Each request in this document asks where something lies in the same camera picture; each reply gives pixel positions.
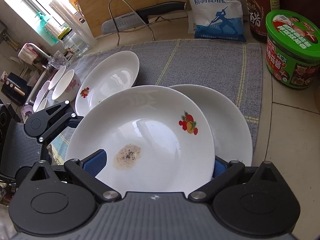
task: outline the mushroom sauce container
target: mushroom sauce container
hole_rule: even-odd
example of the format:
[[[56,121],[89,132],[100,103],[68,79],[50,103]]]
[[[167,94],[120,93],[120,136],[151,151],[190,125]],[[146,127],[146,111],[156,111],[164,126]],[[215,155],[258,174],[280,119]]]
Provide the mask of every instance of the mushroom sauce container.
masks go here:
[[[320,66],[320,30],[300,14],[274,10],[266,17],[266,63],[277,80],[308,87]]]

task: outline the cloth mat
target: cloth mat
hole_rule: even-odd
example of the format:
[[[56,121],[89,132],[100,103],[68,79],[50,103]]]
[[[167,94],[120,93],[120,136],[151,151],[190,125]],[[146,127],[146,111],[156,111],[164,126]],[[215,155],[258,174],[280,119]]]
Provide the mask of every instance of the cloth mat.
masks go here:
[[[123,50],[133,51],[139,57],[137,86],[196,84],[227,96],[244,115],[254,147],[262,94],[259,44],[203,39],[152,41],[88,54],[73,62],[68,69],[74,69],[83,82],[98,63]],[[50,106],[57,103],[51,100],[51,95],[52,91],[47,96]],[[64,163],[73,132],[73,128],[66,128],[49,146],[57,164]]]

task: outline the knife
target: knife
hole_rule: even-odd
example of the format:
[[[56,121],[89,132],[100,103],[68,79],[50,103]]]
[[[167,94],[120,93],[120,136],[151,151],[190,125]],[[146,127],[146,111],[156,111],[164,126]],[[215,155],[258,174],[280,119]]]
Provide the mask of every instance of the knife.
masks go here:
[[[130,12],[121,16],[118,16],[115,19],[119,31],[124,31],[133,27],[137,27],[143,25],[139,16],[142,20],[149,24],[149,15],[163,15],[169,12],[177,11],[177,10],[185,10],[186,9],[185,2],[171,1],[171,2],[163,2],[156,5],[152,5],[149,7],[145,7],[142,9],[136,10],[137,14],[134,12]],[[101,26],[102,34],[115,33],[116,28],[113,23],[113,20],[105,21]]]

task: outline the silver screw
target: silver screw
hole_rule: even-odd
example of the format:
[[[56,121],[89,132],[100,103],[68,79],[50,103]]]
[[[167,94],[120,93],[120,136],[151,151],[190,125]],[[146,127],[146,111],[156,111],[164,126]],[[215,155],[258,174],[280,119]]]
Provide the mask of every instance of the silver screw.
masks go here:
[[[194,199],[203,199],[207,196],[203,191],[194,191],[191,193],[191,197]]]
[[[113,198],[116,198],[119,195],[119,193],[114,190],[108,190],[104,192],[102,195],[106,199],[113,199]]]

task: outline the white bowl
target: white bowl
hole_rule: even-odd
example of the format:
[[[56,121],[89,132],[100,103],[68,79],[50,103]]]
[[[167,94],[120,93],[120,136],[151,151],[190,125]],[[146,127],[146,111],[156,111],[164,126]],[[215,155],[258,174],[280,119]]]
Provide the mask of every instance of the white bowl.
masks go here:
[[[179,124],[185,111],[191,115],[186,122],[196,122],[196,135]],[[121,155],[126,146],[130,156]],[[160,86],[132,87],[103,100],[76,128],[65,159],[81,160],[98,149],[106,151],[107,165],[97,179],[122,197],[127,191],[188,196],[210,181],[215,161],[211,129],[199,107]]]
[[[33,112],[35,113],[42,101],[42,99],[44,98],[44,95],[46,94],[46,92],[48,91],[48,87],[50,85],[50,81],[47,80],[42,88],[39,90],[37,96],[36,96],[36,100],[35,100],[35,103],[33,104]]]
[[[229,162],[252,163],[252,138],[244,116],[236,105],[221,93],[198,85],[176,85],[175,89],[191,100],[207,118],[215,142],[215,154]]]
[[[41,103],[40,103],[40,105],[39,105],[39,107],[38,107],[38,109],[37,109],[36,112],[39,112],[39,111],[47,108],[47,103],[48,103],[48,99],[47,99],[47,98],[44,98],[44,99],[41,101]]]
[[[62,78],[63,74],[65,73],[66,71],[66,67],[63,66],[62,68],[60,68],[57,73],[54,75],[54,77],[52,78],[51,82],[50,82],[50,85],[48,87],[49,90],[53,90],[57,83],[59,82],[59,80]]]
[[[84,80],[76,97],[76,113],[85,116],[108,96],[132,87],[138,72],[139,59],[131,51],[107,57]]]
[[[76,98],[80,84],[80,79],[75,71],[73,69],[69,70],[57,83],[52,93],[52,100],[58,102],[69,100],[71,102]]]

